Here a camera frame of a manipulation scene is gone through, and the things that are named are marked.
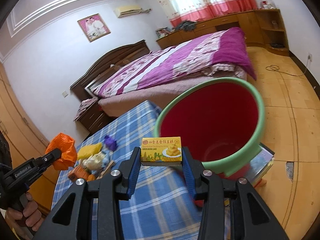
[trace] wooden headboard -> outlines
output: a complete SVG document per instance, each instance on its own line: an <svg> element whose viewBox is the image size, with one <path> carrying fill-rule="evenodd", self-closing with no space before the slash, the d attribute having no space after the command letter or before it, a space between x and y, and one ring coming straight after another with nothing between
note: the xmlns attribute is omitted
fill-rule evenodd
<svg viewBox="0 0 320 240"><path fill-rule="evenodd" d="M110 65L125 66L149 52L150 50L145 40L113 49L99 58L89 70L70 87L70 90L80 101L92 98L87 88L88 85L95 83L96 80L99 80L100 83L104 82L119 69L117 67L110 67Z"/></svg>

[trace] bucket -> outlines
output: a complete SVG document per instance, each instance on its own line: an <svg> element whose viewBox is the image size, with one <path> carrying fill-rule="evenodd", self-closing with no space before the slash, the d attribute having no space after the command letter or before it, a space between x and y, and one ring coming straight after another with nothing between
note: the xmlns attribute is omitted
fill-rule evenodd
<svg viewBox="0 0 320 240"><path fill-rule="evenodd" d="M194 159L228 178L247 170L261 151L264 121L264 104L256 88L224 77L201 83L173 100L159 115L154 135L180 136Z"/></svg>

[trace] purple crumpled object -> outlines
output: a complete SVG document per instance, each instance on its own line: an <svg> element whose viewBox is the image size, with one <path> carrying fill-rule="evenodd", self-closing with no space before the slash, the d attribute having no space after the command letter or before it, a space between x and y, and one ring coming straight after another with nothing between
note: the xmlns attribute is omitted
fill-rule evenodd
<svg viewBox="0 0 320 240"><path fill-rule="evenodd" d="M106 135L103 140L104 144L110 151L115 151L117 149L117 141L111 138L110 136Z"/></svg>

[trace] orange crumpled object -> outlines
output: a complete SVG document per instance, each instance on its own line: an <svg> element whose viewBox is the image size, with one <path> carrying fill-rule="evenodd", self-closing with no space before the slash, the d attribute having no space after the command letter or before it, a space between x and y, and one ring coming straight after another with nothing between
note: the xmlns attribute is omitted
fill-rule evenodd
<svg viewBox="0 0 320 240"><path fill-rule="evenodd" d="M54 169L56 171L66 171L69 167L74 167L77 161L75 140L64 133L59 133L49 143L45 154L56 148L60 149L62 154L61 158L59 158L52 164Z"/></svg>

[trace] white plate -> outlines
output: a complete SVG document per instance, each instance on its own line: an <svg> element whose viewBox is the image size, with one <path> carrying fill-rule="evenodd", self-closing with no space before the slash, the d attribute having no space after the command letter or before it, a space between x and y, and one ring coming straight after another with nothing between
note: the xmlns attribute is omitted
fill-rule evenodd
<svg viewBox="0 0 320 240"><path fill-rule="evenodd" d="M167 155L167 149L168 149L168 148L166 148L166 149L164 149L164 150L162 151L162 154L163 154L164 156L169 157L169 158L176 158L176 157L180 157L180 156L181 156L181 154L179 154L179 155L177 155L177 156L169 156L169 155Z"/></svg>

